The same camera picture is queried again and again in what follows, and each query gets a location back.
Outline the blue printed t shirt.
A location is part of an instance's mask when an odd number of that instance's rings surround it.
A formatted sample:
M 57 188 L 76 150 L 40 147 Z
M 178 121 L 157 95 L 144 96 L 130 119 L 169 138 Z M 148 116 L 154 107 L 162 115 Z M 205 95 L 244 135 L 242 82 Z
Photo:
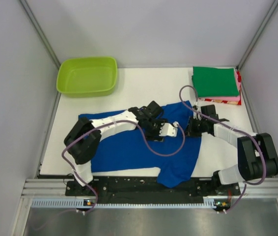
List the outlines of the blue printed t shirt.
M 157 167 L 157 182 L 172 188 L 190 179 L 200 145 L 200 137 L 183 138 L 182 134 L 146 145 L 138 129 L 122 132 L 99 144 L 91 169 L 99 173 Z

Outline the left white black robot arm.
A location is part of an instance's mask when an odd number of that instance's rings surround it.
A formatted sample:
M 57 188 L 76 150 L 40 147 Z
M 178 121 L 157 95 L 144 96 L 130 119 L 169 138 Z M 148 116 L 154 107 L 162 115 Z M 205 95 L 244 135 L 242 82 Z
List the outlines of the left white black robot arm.
M 125 111 L 104 118 L 80 117 L 64 139 L 65 150 L 74 162 L 65 159 L 72 167 L 77 181 L 76 189 L 83 195 L 93 190 L 91 160 L 96 155 L 101 141 L 126 131 L 138 129 L 143 133 L 144 141 L 161 141 L 171 127 L 163 118 L 164 109 L 155 101 L 148 106 L 131 107 Z

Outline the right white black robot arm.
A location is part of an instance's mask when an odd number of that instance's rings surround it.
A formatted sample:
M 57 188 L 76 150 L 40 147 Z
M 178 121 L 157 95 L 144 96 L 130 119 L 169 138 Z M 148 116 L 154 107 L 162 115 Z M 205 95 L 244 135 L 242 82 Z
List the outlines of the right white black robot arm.
M 229 184 L 278 175 L 278 154 L 270 134 L 243 131 L 229 120 L 219 118 L 214 105 L 192 106 L 192 111 L 186 136 L 201 137 L 208 133 L 237 148 L 237 164 L 213 173 L 211 189 L 214 193 L 223 194 Z

